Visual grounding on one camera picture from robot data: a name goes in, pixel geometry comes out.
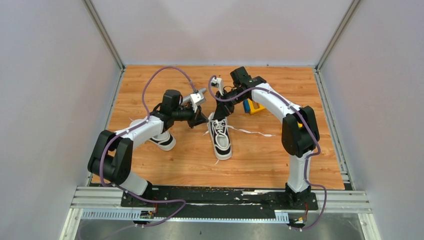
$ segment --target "shoelace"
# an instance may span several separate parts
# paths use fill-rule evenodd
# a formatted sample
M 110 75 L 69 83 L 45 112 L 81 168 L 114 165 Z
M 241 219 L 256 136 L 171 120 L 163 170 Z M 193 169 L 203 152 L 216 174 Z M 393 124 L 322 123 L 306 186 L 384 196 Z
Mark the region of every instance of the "shoelace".
M 224 130 L 224 127 L 225 126 L 220 126 L 220 127 L 217 127 L 217 129 L 219 129 L 219 131 L 217 130 L 217 132 L 218 133 L 222 133 L 222 131 Z M 262 135 L 262 136 L 264 136 L 264 137 L 275 137 L 275 135 L 273 135 L 273 134 L 264 134 L 264 133 L 262 133 L 262 132 L 260 132 L 260 131 L 248 131 L 248 130 L 244 130 L 244 129 L 237 129 L 237 128 L 235 128 L 235 127 L 233 127 L 233 126 L 231 126 L 231 125 L 227 125 L 227 127 L 228 128 L 230 128 L 230 129 L 234 129 L 234 130 L 236 130 L 236 131 L 240 131 L 240 132 L 243 132 L 243 133 L 247 133 L 247 134 L 260 134 L 260 135 Z M 207 130 L 205 133 L 203 133 L 203 136 L 205 136 L 206 134 L 208 134 L 209 133 L 209 130 Z
M 213 126 L 213 127 L 215 128 L 216 132 L 219 135 L 225 136 L 225 134 L 224 134 L 224 130 L 225 130 L 225 127 L 226 127 L 225 119 L 223 119 L 221 121 L 215 120 L 215 126 Z

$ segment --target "shoe sole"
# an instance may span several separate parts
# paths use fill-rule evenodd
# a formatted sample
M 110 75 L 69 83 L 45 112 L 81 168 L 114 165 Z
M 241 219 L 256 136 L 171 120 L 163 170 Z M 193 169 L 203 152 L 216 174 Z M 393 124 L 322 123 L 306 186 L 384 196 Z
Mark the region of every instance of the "shoe sole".
M 209 115 L 209 117 L 207 119 L 209 119 L 209 122 L 207 123 L 207 130 L 209 131 L 209 136 L 210 136 L 210 140 L 212 142 L 212 146 L 213 146 L 213 151 L 215 152 L 215 157 L 219 160 L 228 160 L 229 158 L 231 158 L 231 156 L 233 155 L 233 149 L 229 150 L 229 153 L 225 154 L 225 155 L 221 155 L 217 152 L 217 148 L 215 147 L 215 143 L 214 143 L 214 136 L 212 135 L 212 131 L 211 131 L 211 126 L 210 126 L 210 122 L 211 122 L 211 115 Z

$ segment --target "wooden platform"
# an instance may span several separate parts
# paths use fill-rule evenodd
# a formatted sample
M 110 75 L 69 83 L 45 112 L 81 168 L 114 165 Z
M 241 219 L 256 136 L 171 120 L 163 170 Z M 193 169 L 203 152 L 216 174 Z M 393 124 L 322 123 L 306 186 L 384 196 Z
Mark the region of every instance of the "wooden platform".
M 109 130 L 129 126 L 131 119 L 146 116 L 142 90 L 152 74 L 162 66 L 131 65 L 126 68 L 122 85 L 110 120 Z M 211 75 L 232 85 L 230 72 L 237 66 L 181 66 L 196 88 L 207 86 Z M 322 154 L 312 157 L 310 181 L 328 189 L 344 189 L 329 128 L 323 112 L 314 74 L 308 67 L 246 67 L 252 76 L 261 76 L 272 88 L 300 106 L 311 106 L 316 114 Z M 176 89 L 183 96 L 192 92 L 186 78 L 174 69 L 165 69 L 146 91 L 150 110 L 162 101 L 165 90 Z M 208 92 L 202 110 L 206 116 L 215 110 L 216 102 Z M 138 147 L 132 157 L 132 171 L 154 185 L 186 185 L 215 187 L 283 188 L 289 177 L 289 158 L 281 143 L 281 125 L 269 111 L 244 113 L 243 105 L 235 107 L 228 123 L 251 132 L 273 134 L 264 137 L 233 129 L 229 130 L 232 158 L 219 161 L 214 155 L 210 136 L 204 135 L 207 125 L 190 129 L 187 122 L 176 122 L 170 133 L 176 138 L 171 151 L 160 150 L 151 142 Z M 99 182 L 95 176 L 93 182 Z

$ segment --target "sneaker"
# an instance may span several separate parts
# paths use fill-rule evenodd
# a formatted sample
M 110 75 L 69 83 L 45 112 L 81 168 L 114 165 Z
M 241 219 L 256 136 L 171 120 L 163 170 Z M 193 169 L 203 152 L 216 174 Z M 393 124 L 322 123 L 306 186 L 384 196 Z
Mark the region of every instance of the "sneaker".
M 210 138 L 213 142 L 213 151 L 217 159 L 227 160 L 231 158 L 233 154 L 228 134 L 228 121 L 227 118 L 221 121 L 212 120 L 213 117 L 214 112 L 209 115 L 209 122 L 207 123 L 207 129 L 209 130 Z
M 166 131 L 164 133 L 161 133 L 157 136 L 154 136 L 149 139 L 150 142 L 154 143 L 156 146 L 158 146 L 163 151 L 169 151 L 174 148 L 175 143 L 177 141 L 175 138 L 170 134 L 169 131 Z

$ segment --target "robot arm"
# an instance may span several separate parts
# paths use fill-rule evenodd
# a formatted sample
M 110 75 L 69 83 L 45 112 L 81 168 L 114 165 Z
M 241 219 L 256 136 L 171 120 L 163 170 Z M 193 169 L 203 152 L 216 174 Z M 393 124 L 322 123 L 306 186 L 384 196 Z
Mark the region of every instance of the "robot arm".
M 203 95 L 205 91 L 206 89 L 202 88 L 183 98 L 179 91 L 167 90 L 163 95 L 162 102 L 150 113 L 148 121 L 146 121 L 147 118 L 135 120 L 129 127 L 116 132 L 102 131 L 88 162 L 88 171 L 100 175 L 101 156 L 107 143 L 116 135 L 126 132 L 109 147 L 108 154 L 104 158 L 103 176 L 113 184 L 120 185 L 139 196 L 143 195 L 151 183 L 131 171 L 133 149 L 147 140 L 165 133 L 174 125 L 174 121 L 187 121 L 191 128 L 206 123 L 208 119 L 200 107 L 205 102 Z M 146 123 L 130 130 L 142 121 L 146 121 Z
M 266 91 L 262 89 L 253 89 L 232 101 L 222 102 L 217 100 L 214 119 L 221 119 L 229 116 L 234 112 L 234 105 L 241 103 L 246 99 L 251 99 L 256 103 L 263 105 L 274 116 L 276 116 L 282 124 L 281 142 L 284 149 L 288 152 L 290 160 L 290 172 L 286 190 L 292 191 L 294 198 L 298 199 L 298 195 L 302 195 L 302 193 L 310 191 L 310 187 L 304 178 L 305 162 L 306 157 L 312 153 L 316 146 L 311 136 L 303 126 L 301 120 L 290 107 L 296 109 L 307 121 L 309 128 L 312 130 L 316 140 L 318 141 L 320 135 L 313 109 L 310 106 L 300 107 L 299 105 L 293 104 L 272 89 L 272 87 L 262 77 L 257 76 L 252 78 L 244 67 L 237 68 L 231 72 L 230 75 L 233 80 L 234 87 L 229 92 L 225 91 L 221 87 L 224 85 L 222 79 L 214 78 L 211 80 L 211 86 L 219 89 L 216 93 L 218 98 L 225 100 L 232 99 L 245 90 L 253 87 L 262 88 Z M 282 102 L 279 97 L 274 94 L 270 94 L 270 92 L 274 92 L 276 95 L 279 95 L 288 103 L 288 105 Z M 306 169 L 306 176 L 309 177 L 309 164 Z

